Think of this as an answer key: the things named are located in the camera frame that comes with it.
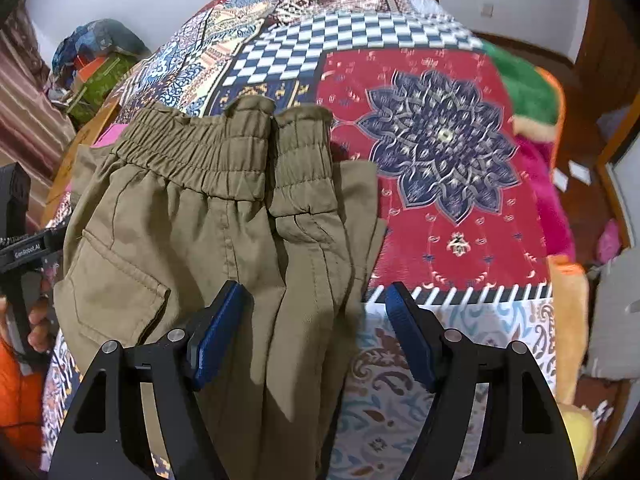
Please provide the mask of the person's left hand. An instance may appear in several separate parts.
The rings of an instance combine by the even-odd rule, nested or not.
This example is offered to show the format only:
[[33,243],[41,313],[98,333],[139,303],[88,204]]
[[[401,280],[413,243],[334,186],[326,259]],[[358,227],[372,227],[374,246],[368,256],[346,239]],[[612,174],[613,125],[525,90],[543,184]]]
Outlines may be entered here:
[[[6,299],[6,296],[2,296],[0,299],[1,337],[6,346],[12,349],[13,346],[10,341],[8,322],[6,322],[6,314],[9,311],[9,307],[11,307],[11,304]],[[29,312],[30,333],[28,334],[27,341],[35,352],[38,353],[46,352],[51,348],[51,323],[47,318],[47,313],[48,298],[45,296],[40,297]]]

